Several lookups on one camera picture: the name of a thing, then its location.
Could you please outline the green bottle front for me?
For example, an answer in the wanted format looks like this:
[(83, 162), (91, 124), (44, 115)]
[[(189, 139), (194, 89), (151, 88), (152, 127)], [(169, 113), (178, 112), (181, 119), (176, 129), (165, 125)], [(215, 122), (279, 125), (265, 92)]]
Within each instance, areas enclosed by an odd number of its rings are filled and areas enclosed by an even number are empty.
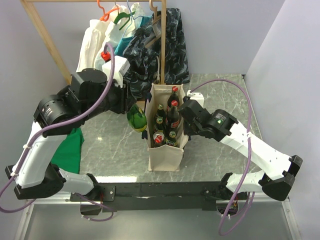
[(130, 110), (126, 113), (126, 118), (132, 129), (138, 133), (143, 132), (147, 128), (146, 115), (137, 104), (132, 105)]

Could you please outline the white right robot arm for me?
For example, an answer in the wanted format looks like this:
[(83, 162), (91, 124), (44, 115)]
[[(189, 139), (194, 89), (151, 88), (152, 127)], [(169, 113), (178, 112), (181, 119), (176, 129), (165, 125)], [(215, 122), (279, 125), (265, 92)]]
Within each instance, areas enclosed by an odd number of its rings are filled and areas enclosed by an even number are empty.
[(277, 201), (287, 198), (303, 163), (301, 157), (289, 156), (272, 148), (247, 132), (244, 125), (225, 110), (217, 109), (209, 113), (196, 100), (189, 99), (178, 111), (191, 135), (227, 145), (260, 168), (260, 171), (246, 176), (225, 174), (219, 183), (222, 198), (231, 199), (237, 192), (263, 192)]

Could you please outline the cola bottle front red cap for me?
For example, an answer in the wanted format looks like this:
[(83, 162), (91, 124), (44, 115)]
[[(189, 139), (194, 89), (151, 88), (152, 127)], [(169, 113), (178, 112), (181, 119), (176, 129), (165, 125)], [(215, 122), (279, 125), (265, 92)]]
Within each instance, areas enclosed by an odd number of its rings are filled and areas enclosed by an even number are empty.
[(171, 101), (171, 107), (166, 115), (166, 129), (168, 132), (174, 131), (178, 133), (178, 127), (180, 124), (180, 113), (178, 112), (179, 103), (177, 100)]

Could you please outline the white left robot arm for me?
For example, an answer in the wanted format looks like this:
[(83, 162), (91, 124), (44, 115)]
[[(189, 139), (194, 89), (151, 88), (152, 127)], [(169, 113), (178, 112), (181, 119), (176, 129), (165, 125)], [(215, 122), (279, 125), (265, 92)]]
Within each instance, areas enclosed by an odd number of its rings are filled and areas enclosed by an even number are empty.
[(127, 79), (122, 83), (108, 80), (94, 68), (76, 72), (69, 85), (43, 98), (20, 159), (5, 169), (7, 177), (15, 181), (17, 199), (43, 199), (58, 192), (81, 194), (88, 201), (99, 198), (101, 184), (92, 174), (63, 170), (51, 163), (52, 158), (67, 135), (87, 120), (107, 111), (126, 114), (135, 103)]

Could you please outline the beige canvas tote bag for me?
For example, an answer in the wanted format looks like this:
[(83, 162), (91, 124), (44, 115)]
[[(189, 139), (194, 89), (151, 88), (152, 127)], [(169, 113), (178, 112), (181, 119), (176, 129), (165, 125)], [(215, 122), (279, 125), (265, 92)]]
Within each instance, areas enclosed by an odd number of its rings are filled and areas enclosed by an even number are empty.
[(154, 125), (155, 115), (159, 104), (163, 105), (167, 111), (168, 100), (172, 93), (172, 85), (152, 84), (150, 92), (146, 97), (145, 116), (147, 120), (146, 130), (142, 133), (142, 138), (146, 141), (149, 154), (149, 171), (172, 171), (180, 170), (180, 163), (184, 155), (184, 147), (189, 137), (184, 132), (184, 120), (181, 117), (177, 127), (177, 146), (163, 144), (159, 147), (154, 146)]

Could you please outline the green glass bottle yellow label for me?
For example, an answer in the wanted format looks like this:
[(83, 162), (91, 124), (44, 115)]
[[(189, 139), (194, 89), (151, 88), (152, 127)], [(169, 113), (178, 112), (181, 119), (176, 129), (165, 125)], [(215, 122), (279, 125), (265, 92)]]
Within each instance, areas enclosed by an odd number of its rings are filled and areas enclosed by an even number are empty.
[(166, 112), (165, 112), (165, 110), (164, 110), (164, 105), (161, 104), (161, 103), (159, 103), (159, 104), (157, 105), (157, 110), (156, 110), (156, 113), (155, 113), (155, 116), (154, 116), (155, 120), (156, 120), (158, 117), (162, 117), (163, 120), (166, 119)]

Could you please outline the dark cola bottle red cap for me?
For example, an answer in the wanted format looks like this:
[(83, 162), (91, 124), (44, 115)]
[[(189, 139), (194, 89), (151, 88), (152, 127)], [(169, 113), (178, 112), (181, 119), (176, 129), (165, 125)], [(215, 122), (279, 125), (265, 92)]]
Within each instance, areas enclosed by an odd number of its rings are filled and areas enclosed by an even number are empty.
[(167, 111), (170, 110), (172, 101), (176, 101), (177, 105), (179, 106), (179, 104), (180, 104), (179, 88), (177, 86), (173, 86), (171, 88), (171, 94), (170, 94), (170, 97), (167, 100), (167, 108), (166, 108)]

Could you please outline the silver blue energy drink can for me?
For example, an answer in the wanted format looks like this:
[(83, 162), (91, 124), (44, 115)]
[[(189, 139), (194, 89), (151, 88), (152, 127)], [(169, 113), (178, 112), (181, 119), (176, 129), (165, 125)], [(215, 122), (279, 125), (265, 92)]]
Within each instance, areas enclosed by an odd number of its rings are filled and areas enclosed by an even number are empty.
[(164, 133), (161, 131), (156, 131), (153, 134), (153, 147), (154, 148), (161, 147), (164, 144), (164, 140), (165, 140)]

